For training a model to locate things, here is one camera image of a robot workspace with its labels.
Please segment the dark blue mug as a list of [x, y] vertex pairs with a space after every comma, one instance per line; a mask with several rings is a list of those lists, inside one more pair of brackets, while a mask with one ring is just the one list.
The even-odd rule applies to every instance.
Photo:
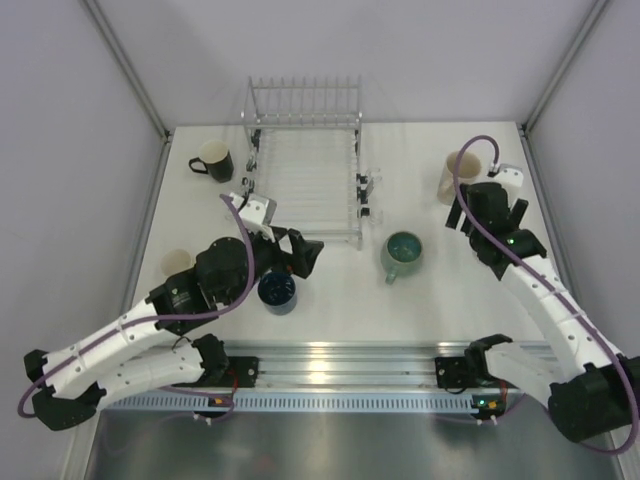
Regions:
[[265, 308], [274, 315], [287, 315], [297, 305], [296, 283], [286, 273], [265, 274], [258, 283], [257, 293]]

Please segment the green ceramic mug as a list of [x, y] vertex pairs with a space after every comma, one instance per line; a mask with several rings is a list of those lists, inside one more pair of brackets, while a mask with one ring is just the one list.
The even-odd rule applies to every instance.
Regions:
[[385, 272], [385, 283], [392, 285], [397, 278], [408, 277], [423, 265], [423, 244], [412, 232], [398, 231], [383, 244], [380, 261]]

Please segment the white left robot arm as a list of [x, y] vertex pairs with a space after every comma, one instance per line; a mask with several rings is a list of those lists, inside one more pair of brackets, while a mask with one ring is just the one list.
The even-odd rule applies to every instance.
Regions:
[[324, 248], [295, 229], [274, 232], [219, 238], [111, 324], [65, 349], [26, 354], [34, 417], [61, 431], [131, 395], [229, 382], [223, 341], [192, 331], [239, 307], [267, 273], [308, 278]]

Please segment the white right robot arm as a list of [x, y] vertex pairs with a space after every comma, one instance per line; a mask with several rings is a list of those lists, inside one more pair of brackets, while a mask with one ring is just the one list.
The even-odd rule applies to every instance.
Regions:
[[606, 339], [571, 296], [545, 248], [519, 226], [526, 203], [509, 202], [496, 182], [457, 184], [446, 225], [469, 239], [477, 258], [519, 301], [551, 347], [551, 364], [524, 351], [510, 337], [494, 334], [465, 350], [476, 384], [503, 380], [546, 408], [569, 441], [630, 429], [613, 454], [629, 451], [639, 435], [639, 360]]

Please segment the clear acrylic dish rack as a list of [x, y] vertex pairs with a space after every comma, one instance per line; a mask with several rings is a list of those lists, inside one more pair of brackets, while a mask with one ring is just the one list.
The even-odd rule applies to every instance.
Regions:
[[276, 225], [361, 248], [364, 224], [380, 222], [371, 196], [382, 176], [361, 159], [362, 86], [360, 76], [249, 79], [243, 188], [276, 201]]

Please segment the yellow cream cup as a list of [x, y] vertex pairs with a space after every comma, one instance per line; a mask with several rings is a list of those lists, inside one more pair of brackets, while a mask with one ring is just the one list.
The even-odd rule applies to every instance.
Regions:
[[173, 249], [167, 252], [160, 261], [160, 271], [165, 277], [170, 277], [192, 268], [192, 255], [184, 249]]

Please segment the black mug cream interior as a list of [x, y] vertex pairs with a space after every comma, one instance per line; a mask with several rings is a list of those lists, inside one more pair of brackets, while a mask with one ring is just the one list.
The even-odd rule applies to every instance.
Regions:
[[202, 144], [198, 155], [188, 161], [190, 170], [208, 175], [218, 183], [229, 182], [234, 174], [234, 164], [228, 145], [221, 140]]

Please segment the aluminium mounting rail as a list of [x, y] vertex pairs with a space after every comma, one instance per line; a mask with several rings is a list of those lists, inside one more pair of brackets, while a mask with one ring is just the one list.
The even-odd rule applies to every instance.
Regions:
[[467, 346], [464, 341], [227, 341], [225, 351], [258, 359], [258, 390], [410, 391], [434, 389], [435, 359], [460, 356]]

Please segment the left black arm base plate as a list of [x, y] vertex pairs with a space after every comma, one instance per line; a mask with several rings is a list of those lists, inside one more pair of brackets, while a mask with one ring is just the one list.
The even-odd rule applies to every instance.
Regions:
[[220, 379], [211, 376], [198, 382], [204, 388], [254, 388], [259, 373], [259, 358], [255, 356], [232, 356], [229, 368]]

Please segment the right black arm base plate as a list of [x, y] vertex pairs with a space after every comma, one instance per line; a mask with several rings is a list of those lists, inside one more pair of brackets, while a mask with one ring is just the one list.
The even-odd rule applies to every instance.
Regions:
[[498, 388], [504, 382], [509, 390], [521, 391], [520, 387], [498, 377], [485, 361], [474, 363], [464, 356], [439, 356], [434, 359], [434, 366], [437, 386], [441, 389]]

